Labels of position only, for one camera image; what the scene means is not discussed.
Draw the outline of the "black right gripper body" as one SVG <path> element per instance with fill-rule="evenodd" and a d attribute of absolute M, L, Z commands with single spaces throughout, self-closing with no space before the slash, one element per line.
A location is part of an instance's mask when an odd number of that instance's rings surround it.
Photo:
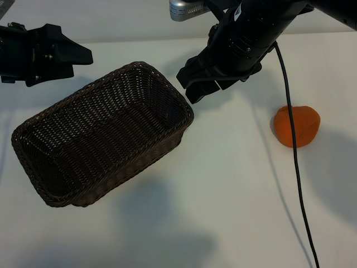
<path fill-rule="evenodd" d="M 224 90 L 237 81 L 246 81 L 262 68 L 260 62 L 272 50 L 275 34 L 264 26 L 213 26 L 209 33 L 210 56 L 224 79 L 217 81 Z"/>

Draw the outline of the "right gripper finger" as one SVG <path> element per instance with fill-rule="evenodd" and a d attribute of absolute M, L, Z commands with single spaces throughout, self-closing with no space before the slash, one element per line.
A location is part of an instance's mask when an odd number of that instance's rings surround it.
<path fill-rule="evenodd" d="M 195 104 L 203 97 L 213 94 L 220 90 L 215 81 L 196 82 L 187 87 L 185 95 L 191 104 Z"/>
<path fill-rule="evenodd" d="M 176 75 L 177 80 L 184 89 L 196 83 L 210 83 L 213 87 L 220 89 L 216 79 L 222 75 L 221 67 L 212 61 L 207 55 L 198 55 L 188 59 Z"/>

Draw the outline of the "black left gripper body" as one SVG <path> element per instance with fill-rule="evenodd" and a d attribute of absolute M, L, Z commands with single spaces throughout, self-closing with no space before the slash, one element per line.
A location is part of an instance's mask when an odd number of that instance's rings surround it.
<path fill-rule="evenodd" d="M 35 71 L 48 65 L 60 65 L 50 55 L 42 27 L 26 30 L 19 23 L 1 27 L 1 82 L 26 82 Z"/>

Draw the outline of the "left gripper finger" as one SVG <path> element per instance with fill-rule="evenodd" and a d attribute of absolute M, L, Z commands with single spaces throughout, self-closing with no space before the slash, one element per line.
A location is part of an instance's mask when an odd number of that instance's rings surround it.
<path fill-rule="evenodd" d="M 50 49 L 50 55 L 56 63 L 71 65 L 91 65 L 93 56 L 91 50 L 77 44 L 66 37 L 60 26 L 46 24 L 42 27 L 45 34 L 45 44 Z"/>
<path fill-rule="evenodd" d="M 73 66 L 71 64 L 48 65 L 35 71 L 29 79 L 26 80 L 26 86 L 48 82 L 51 80 L 67 79 L 74 76 Z"/>

